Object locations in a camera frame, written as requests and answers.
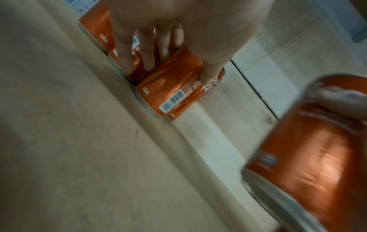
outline can lid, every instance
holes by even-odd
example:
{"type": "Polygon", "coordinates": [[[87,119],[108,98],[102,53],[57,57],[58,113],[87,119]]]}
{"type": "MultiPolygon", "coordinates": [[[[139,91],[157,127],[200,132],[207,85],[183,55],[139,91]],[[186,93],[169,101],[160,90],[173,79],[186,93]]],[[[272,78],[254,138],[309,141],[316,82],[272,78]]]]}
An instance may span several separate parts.
{"type": "Polygon", "coordinates": [[[289,231],[327,232],[320,222],[286,192],[257,175],[242,170],[243,185],[275,220],[289,231]]]}

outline can rim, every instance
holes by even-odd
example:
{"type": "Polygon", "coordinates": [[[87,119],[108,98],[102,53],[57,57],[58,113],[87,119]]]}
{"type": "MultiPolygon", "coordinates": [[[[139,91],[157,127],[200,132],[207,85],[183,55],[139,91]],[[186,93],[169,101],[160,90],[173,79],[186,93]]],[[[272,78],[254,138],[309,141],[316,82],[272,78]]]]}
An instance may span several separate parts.
{"type": "Polygon", "coordinates": [[[289,231],[327,232],[320,222],[289,194],[255,172],[242,170],[242,184],[275,220],[289,231]]]}
{"type": "Polygon", "coordinates": [[[99,49],[101,49],[104,53],[107,53],[107,49],[103,47],[98,40],[95,39],[95,37],[84,27],[82,23],[79,22],[79,28],[82,30],[82,32],[90,39],[92,42],[97,45],[99,49]]]}
{"type": "Polygon", "coordinates": [[[153,114],[153,116],[159,118],[159,114],[155,112],[144,100],[144,98],[140,95],[138,89],[135,87],[135,96],[140,101],[140,103],[149,111],[149,113],[153,114]]]}

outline hand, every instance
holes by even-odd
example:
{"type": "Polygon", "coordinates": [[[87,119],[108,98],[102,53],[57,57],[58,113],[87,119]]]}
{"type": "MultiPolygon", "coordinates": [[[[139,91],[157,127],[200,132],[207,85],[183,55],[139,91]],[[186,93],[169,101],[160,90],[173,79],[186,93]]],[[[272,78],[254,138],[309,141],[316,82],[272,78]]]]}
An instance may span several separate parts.
{"type": "Polygon", "coordinates": [[[201,82],[210,82],[257,31],[274,0],[107,0],[121,69],[131,73],[132,37],[138,30],[144,68],[154,69],[153,29],[161,60],[168,57],[171,29],[203,61],[201,82]]]}
{"type": "Polygon", "coordinates": [[[367,121],[367,95],[360,92],[319,89],[315,92],[315,100],[341,116],[367,121]]]}

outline finger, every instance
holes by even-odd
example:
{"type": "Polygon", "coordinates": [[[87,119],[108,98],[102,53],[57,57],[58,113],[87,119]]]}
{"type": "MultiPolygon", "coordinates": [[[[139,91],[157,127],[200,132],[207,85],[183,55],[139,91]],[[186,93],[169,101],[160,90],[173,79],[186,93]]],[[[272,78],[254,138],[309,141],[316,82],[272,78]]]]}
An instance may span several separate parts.
{"type": "Polygon", "coordinates": [[[143,58],[144,69],[148,72],[155,68],[153,54],[153,26],[138,30],[140,53],[143,58]]]}
{"type": "Polygon", "coordinates": [[[175,47],[176,48],[181,47],[183,45],[184,38],[185,38],[182,23],[176,21],[175,24],[173,25],[172,33],[173,33],[175,47]]]}
{"type": "Polygon", "coordinates": [[[320,89],[315,100],[323,107],[348,118],[367,120],[367,95],[357,91],[320,89]]]}
{"type": "Polygon", "coordinates": [[[114,32],[114,40],[117,54],[119,56],[120,67],[123,73],[133,72],[132,41],[135,28],[132,28],[117,18],[111,16],[111,26],[114,32]]]}
{"type": "Polygon", "coordinates": [[[203,69],[200,72],[201,83],[204,86],[210,85],[211,80],[219,74],[224,65],[225,63],[211,64],[203,61],[203,69]]]}
{"type": "Polygon", "coordinates": [[[156,36],[158,42],[159,56],[161,61],[165,61],[169,56],[169,43],[171,39],[171,29],[174,22],[156,25],[156,36]]]}

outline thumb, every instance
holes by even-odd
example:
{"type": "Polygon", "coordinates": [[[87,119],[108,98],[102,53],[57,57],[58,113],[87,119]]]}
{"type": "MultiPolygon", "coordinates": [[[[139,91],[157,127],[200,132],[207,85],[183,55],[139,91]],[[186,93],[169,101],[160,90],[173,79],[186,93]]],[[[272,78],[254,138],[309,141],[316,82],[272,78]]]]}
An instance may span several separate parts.
{"type": "Polygon", "coordinates": [[[348,118],[367,121],[367,95],[344,89],[319,89],[315,100],[323,107],[348,118]]]}
{"type": "Polygon", "coordinates": [[[200,72],[200,81],[203,86],[209,85],[210,81],[219,74],[225,64],[226,63],[211,64],[203,61],[203,69],[200,72]]]}

